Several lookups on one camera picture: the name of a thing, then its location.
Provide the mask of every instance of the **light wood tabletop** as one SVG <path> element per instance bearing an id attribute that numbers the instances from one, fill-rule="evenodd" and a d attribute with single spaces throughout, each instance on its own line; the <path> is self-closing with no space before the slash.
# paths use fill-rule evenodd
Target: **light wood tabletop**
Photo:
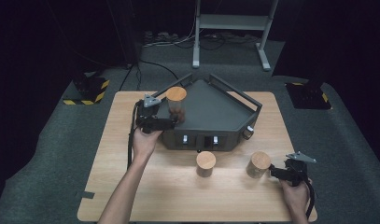
<path id="1" fill-rule="evenodd" d="M 82 198 L 77 213 L 79 220 L 99 219 L 126 172 L 134 104 L 143 99 L 145 93 L 152 92 L 116 93 L 85 188 L 94 195 L 92 199 Z M 131 221 L 291 220 L 279 181 L 269 172 L 260 179 L 254 179 L 246 172 L 256 151 L 265 152 L 275 167 L 284 168 L 286 155 L 294 152 L 288 131 L 272 93 L 245 93 L 262 103 L 253 136 L 249 140 L 243 139 L 232 151 L 213 151 L 216 164 L 209 177 L 200 177 L 196 173 L 198 152 L 166 149 L 162 141 L 158 141 L 136 193 Z M 310 221 L 316 219 L 314 209 Z"/>

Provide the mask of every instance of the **forearm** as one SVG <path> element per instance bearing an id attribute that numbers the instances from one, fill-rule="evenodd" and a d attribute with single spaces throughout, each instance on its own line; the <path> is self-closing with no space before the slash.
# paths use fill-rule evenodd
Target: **forearm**
<path id="1" fill-rule="evenodd" d="M 291 214 L 292 223 L 294 224 L 308 224 L 308 218 L 306 217 L 306 214 L 304 211 L 301 211 L 301 209 L 293 209 L 290 208 L 289 212 Z"/>
<path id="2" fill-rule="evenodd" d="M 148 159 L 134 160 L 117 185 L 98 223 L 128 223 L 131 217 L 134 197 L 146 168 Z"/>

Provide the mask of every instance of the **gray metal tray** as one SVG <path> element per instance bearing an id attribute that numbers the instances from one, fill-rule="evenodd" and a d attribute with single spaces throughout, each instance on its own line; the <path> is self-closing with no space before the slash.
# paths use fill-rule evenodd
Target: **gray metal tray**
<path id="1" fill-rule="evenodd" d="M 173 86 L 182 85 L 187 96 L 182 103 L 185 121 L 165 131 L 162 141 L 169 149 L 232 150 L 241 139 L 248 139 L 262 104 L 229 85 L 219 77 L 194 78 L 191 74 L 155 93 L 158 97 Z M 257 107 L 245 105 L 227 91 L 238 93 Z M 169 118 L 167 99 L 162 98 L 158 118 Z"/>

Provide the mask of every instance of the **yellow and black hazard tape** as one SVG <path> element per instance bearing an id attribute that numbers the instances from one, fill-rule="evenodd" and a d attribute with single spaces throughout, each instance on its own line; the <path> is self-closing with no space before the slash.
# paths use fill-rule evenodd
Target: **yellow and black hazard tape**
<path id="1" fill-rule="evenodd" d="M 103 97 L 105 96 L 105 92 L 107 89 L 107 86 L 109 84 L 109 80 L 106 80 L 101 88 L 100 92 L 96 95 L 94 99 L 63 99 L 63 102 L 65 105 L 95 105 L 99 104 L 100 101 L 102 101 Z"/>

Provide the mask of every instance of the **human arm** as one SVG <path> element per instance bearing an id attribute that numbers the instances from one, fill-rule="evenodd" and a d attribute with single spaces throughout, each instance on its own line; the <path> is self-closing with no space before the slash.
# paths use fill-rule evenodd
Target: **human arm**
<path id="1" fill-rule="evenodd" d="M 309 188 L 305 182 L 302 181 L 298 186 L 292 187 L 286 180 L 279 181 L 283 188 L 284 198 L 289 208 L 292 222 L 295 224 L 308 224 L 305 211 L 309 201 Z"/>
<path id="2" fill-rule="evenodd" d="M 140 129 L 135 130 L 134 159 L 111 195 L 98 223 L 124 224 L 129 222 L 134 196 L 160 134 L 161 132 L 142 133 Z"/>

